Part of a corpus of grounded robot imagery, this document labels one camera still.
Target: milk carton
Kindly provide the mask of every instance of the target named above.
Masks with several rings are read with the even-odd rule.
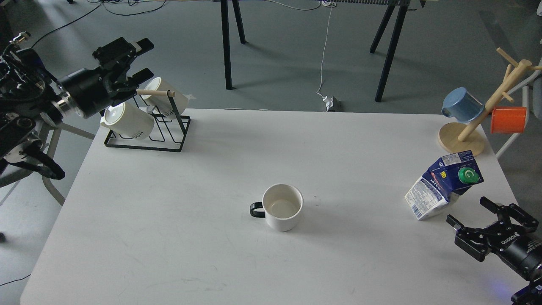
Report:
[[[405,195],[418,220],[437,215],[483,177],[470,150],[439,158]]]

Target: black table leg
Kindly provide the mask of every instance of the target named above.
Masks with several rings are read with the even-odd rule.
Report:
[[[224,47],[224,72],[226,75],[226,89],[234,89],[231,85],[231,58],[230,58],[230,30],[228,25],[228,0],[220,0],[222,14],[222,43]]]
[[[376,47],[378,47],[378,43],[380,42],[380,39],[382,38],[382,35],[384,34],[384,30],[388,26],[391,13],[393,13],[394,8],[395,8],[395,5],[388,5],[388,8],[386,9],[386,13],[384,13],[384,17],[382,18],[382,22],[380,23],[380,26],[378,27],[378,31],[376,32],[376,36],[375,36],[375,39],[373,40],[373,44],[371,45],[371,48],[369,49],[370,53],[374,53],[376,51]]]
[[[239,0],[231,0],[234,6],[235,22],[237,22],[237,30],[239,31],[239,39],[242,44],[245,44],[247,40],[244,38],[243,21],[241,19],[241,10],[239,9]]]
[[[390,47],[388,48],[388,54],[386,55],[384,68],[382,69],[382,75],[380,76],[380,82],[378,83],[378,89],[375,97],[375,101],[377,103],[382,101],[382,94],[384,94],[388,74],[390,74],[391,62],[393,61],[393,56],[395,55],[395,49],[397,48],[397,42],[399,41],[401,29],[403,28],[403,22],[405,20],[405,15],[407,14],[407,9],[408,7],[399,7],[399,13],[397,14],[397,19],[395,20],[395,27],[393,28],[393,33],[391,34]]]

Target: gray floor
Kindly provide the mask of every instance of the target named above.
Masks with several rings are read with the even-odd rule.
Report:
[[[311,0],[282,2],[300,8],[318,5]],[[9,17],[15,32],[31,32],[33,43],[96,5],[84,0],[73,5],[62,0],[18,1],[9,6]],[[126,14],[159,5],[107,7]],[[375,103],[393,23],[376,54],[370,54],[385,7],[339,3],[331,13],[321,91],[341,100],[348,112],[437,114],[443,98],[460,86],[487,100],[501,83],[506,68],[496,47],[517,60],[538,63],[542,17],[535,15],[537,6],[538,1],[533,0],[440,1],[428,2],[423,9],[414,3],[412,7],[418,10],[406,16],[383,102]],[[197,99],[190,107],[321,111],[322,102],[315,91],[320,84],[330,9],[297,11],[271,2],[246,0],[241,2],[241,10],[249,43],[238,43],[231,12],[233,83],[237,88],[232,91],[225,90],[220,5],[216,2],[168,2],[156,12],[131,17],[110,14],[102,7],[46,37],[35,49],[48,69],[61,77],[81,67],[94,68],[91,53],[119,36],[127,40],[148,37],[155,49],[138,58],[131,72],[150,68],[178,90],[194,95]],[[76,115],[65,122],[90,132],[99,125],[98,117],[83,120]],[[483,125],[487,131],[489,119]],[[500,160],[518,203],[539,219],[541,130],[542,123],[532,117],[526,132]],[[497,151],[507,136],[488,134],[488,138]],[[67,133],[61,137],[55,159],[67,176],[55,184],[64,195],[89,145],[89,140]],[[499,201],[491,194],[487,196]],[[0,231],[9,240],[0,246],[0,261],[4,262],[0,265],[0,283],[4,283],[31,273],[60,206],[37,174],[15,188],[0,189],[0,200]],[[0,287],[0,303],[18,304],[24,284],[20,281]]]

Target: wooden mug tree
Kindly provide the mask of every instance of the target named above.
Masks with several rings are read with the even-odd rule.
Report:
[[[465,150],[471,150],[475,156],[482,153],[485,141],[482,135],[475,130],[476,127],[482,123],[503,98],[514,102],[506,92],[508,92],[508,90],[510,90],[527,71],[542,70],[542,66],[533,66],[532,63],[526,59],[516,62],[501,48],[498,48],[497,52],[502,55],[510,65],[506,68],[502,84],[495,90],[495,93],[493,93],[489,100],[487,100],[482,114],[466,125],[462,123],[448,123],[438,132],[438,141],[442,147],[450,153],[459,153]]]

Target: black mug handle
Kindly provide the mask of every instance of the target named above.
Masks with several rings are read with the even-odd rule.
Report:
[[[255,209],[257,208],[263,208],[263,204],[262,202],[255,202],[253,204],[250,205],[250,215],[252,215],[252,217],[257,217],[257,218],[264,218],[266,216],[266,213],[265,212],[258,212],[258,211],[255,211]]]

